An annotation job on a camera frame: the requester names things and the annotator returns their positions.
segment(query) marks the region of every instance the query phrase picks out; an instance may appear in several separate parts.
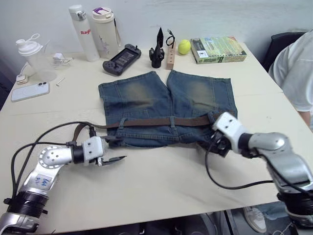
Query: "white shirt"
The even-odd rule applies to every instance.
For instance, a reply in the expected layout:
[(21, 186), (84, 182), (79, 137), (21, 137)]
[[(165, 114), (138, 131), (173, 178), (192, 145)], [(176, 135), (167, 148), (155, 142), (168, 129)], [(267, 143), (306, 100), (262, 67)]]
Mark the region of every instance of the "white shirt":
[(269, 69), (297, 111), (313, 108), (313, 30), (283, 49)]

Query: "denim shorts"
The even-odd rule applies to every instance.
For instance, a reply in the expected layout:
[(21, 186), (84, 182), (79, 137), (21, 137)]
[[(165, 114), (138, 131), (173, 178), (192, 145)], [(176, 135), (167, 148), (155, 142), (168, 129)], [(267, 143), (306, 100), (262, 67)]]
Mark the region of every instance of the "denim shorts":
[(160, 147), (174, 143), (210, 142), (211, 126), (140, 126), (126, 127), (124, 121), (146, 118), (195, 118), (208, 115), (213, 123), (216, 116), (237, 109), (230, 78), (213, 78), (185, 74), (172, 70), (167, 86), (156, 72), (99, 85), (104, 101), (106, 123), (119, 122), (118, 128), (108, 129), (109, 136), (122, 141), (111, 147)]

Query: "protein shaker bottle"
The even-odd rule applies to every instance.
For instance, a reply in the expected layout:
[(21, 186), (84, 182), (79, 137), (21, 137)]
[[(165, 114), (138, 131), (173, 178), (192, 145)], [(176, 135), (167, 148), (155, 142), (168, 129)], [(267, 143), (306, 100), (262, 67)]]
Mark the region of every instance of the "protein shaker bottle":
[(44, 47), (39, 43), (32, 41), (39, 37), (40, 34), (36, 33), (28, 40), (17, 40), (16, 45), (18, 46), (19, 54), (26, 58), (27, 62), (37, 73), (39, 78), (44, 82), (50, 82), (57, 77), (57, 74), (45, 56), (43, 50)]
[(118, 44), (114, 24), (114, 14), (111, 9), (99, 7), (92, 11), (92, 18), (100, 37), (103, 52), (102, 57), (112, 59), (118, 53)]
[(76, 29), (78, 39), (86, 54), (87, 60), (90, 62), (98, 60), (99, 53), (94, 44), (90, 25), (86, 18), (86, 13), (82, 5), (73, 5), (69, 9), (70, 16), (72, 17), (74, 27)]

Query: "book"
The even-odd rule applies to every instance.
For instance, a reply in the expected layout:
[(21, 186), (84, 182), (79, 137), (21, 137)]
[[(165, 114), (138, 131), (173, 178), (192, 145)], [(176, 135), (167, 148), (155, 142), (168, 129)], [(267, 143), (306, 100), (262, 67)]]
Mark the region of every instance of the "book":
[(197, 64), (244, 61), (246, 52), (234, 37), (191, 39), (191, 51)]

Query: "robotic arm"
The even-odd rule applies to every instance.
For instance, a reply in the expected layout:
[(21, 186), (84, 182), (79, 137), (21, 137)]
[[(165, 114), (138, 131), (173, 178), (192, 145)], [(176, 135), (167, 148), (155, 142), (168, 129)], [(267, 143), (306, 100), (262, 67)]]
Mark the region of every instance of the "robotic arm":
[(285, 202), (291, 220), (298, 226), (313, 228), (313, 176), (303, 158), (292, 151), (287, 136), (280, 133), (248, 134), (241, 123), (223, 113), (213, 125), (231, 143), (235, 153), (244, 157), (262, 157)]
[(34, 233), (39, 225), (39, 217), (48, 201), (48, 193), (57, 180), (60, 169), (71, 162), (74, 164), (95, 162), (98, 166), (108, 165), (123, 159), (125, 156), (109, 159), (109, 145), (104, 139), (93, 136), (81, 146), (71, 147), (56, 145), (45, 148), (39, 155), (35, 169), (28, 175), (18, 195), (5, 199), (7, 212), (0, 218), (0, 234)]

